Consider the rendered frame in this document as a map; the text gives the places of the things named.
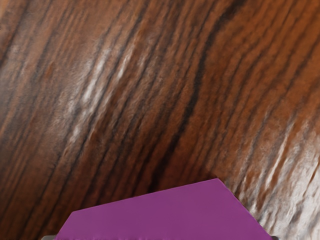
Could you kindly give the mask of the purple block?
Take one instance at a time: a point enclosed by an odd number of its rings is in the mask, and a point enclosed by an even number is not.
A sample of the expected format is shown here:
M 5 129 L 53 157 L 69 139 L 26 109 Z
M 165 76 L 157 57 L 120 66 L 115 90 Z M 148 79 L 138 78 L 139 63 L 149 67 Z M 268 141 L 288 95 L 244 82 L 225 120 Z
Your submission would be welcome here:
M 74 211 L 54 240 L 272 240 L 217 178 Z

